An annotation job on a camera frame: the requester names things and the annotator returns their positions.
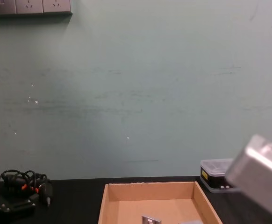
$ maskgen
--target metal bracket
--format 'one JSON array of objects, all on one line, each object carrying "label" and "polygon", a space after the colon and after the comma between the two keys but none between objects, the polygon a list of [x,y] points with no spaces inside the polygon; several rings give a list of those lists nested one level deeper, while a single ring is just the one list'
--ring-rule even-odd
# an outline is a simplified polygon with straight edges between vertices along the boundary
[{"label": "metal bracket", "polygon": [[152,218],[149,216],[142,216],[142,224],[161,224],[160,219]]}]

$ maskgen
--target clear plastic lid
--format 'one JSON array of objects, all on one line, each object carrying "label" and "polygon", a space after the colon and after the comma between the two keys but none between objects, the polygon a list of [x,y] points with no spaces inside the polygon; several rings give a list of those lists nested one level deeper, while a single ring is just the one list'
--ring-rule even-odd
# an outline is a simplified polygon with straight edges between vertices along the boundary
[{"label": "clear plastic lid", "polygon": [[232,162],[233,159],[202,160],[200,165],[210,176],[224,176]]}]

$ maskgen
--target plastic container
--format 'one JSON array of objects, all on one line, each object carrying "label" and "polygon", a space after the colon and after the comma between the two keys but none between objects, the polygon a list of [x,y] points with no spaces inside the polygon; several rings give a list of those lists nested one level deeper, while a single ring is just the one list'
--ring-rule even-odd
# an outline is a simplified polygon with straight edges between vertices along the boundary
[{"label": "plastic container", "polygon": [[232,187],[225,179],[225,172],[233,159],[202,160],[200,162],[200,179],[212,193],[235,192],[238,188]]}]

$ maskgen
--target wall socket panel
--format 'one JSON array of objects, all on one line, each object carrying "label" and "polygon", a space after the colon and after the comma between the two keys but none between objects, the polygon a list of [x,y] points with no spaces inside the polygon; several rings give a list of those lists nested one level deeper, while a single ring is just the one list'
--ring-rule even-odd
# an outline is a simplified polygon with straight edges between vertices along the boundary
[{"label": "wall socket panel", "polygon": [[0,0],[0,16],[72,14],[71,0]]}]

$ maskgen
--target power outlet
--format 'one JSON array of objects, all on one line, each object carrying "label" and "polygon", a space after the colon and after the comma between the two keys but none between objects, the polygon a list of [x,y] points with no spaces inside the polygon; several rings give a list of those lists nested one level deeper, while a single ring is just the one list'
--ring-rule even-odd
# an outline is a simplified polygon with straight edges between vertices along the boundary
[{"label": "power outlet", "polygon": [[44,13],[72,13],[70,0],[43,0]]},{"label": "power outlet", "polygon": [[43,13],[43,0],[15,0],[17,14]]},{"label": "power outlet", "polygon": [[16,14],[15,0],[0,0],[0,15]]}]

